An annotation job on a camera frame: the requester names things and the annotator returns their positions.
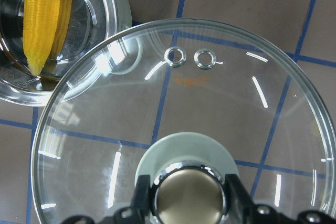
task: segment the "screw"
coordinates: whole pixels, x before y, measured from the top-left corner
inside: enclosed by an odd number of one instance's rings
[[[268,214],[271,212],[271,210],[269,209],[268,206],[259,206],[259,207],[257,208],[257,211],[258,211],[258,213],[260,213],[261,215],[268,215]]]
[[[306,219],[311,223],[320,223],[321,218],[317,214],[309,213],[306,215]]]

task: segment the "tile floor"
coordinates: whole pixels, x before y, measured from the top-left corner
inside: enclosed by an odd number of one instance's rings
[[[298,65],[322,96],[336,122],[336,4],[334,0],[129,0],[134,24],[174,17],[206,18],[250,30],[277,45],[297,59]],[[32,203],[29,161],[30,147],[42,108],[30,108],[0,100],[0,224],[38,223]],[[275,131],[270,153],[282,151],[277,146],[283,132]],[[263,185],[279,167],[274,159],[264,160],[264,170],[252,162],[237,161],[248,191],[263,198]],[[295,174],[288,164],[281,164],[278,172],[289,184],[304,183],[305,166],[298,165]]]

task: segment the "clear glass lid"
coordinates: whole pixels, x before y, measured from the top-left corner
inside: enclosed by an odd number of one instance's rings
[[[304,73],[245,30],[171,19],[102,42],[57,85],[32,158],[41,222],[100,221],[128,206],[146,150],[181,132],[228,150],[256,203],[292,218],[307,209],[334,216],[334,130]],[[183,146],[174,140],[166,152]]]

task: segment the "stainless steel bowl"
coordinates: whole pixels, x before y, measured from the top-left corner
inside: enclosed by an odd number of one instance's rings
[[[30,106],[46,105],[62,76],[91,48],[130,27],[128,0],[73,0],[61,53],[46,65],[52,73],[30,74],[23,53],[24,0],[0,0],[0,98]]]

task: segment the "baby corn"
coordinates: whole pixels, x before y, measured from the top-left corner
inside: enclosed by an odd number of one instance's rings
[[[55,38],[60,0],[25,0],[23,47],[32,75],[40,74]]]
[[[61,0],[56,34],[54,37],[54,43],[53,46],[51,47],[48,59],[55,60],[62,51],[70,23],[71,6],[72,6],[72,0]],[[47,73],[52,73],[55,67],[56,67],[56,61],[47,62],[47,64],[45,64],[44,70]]]

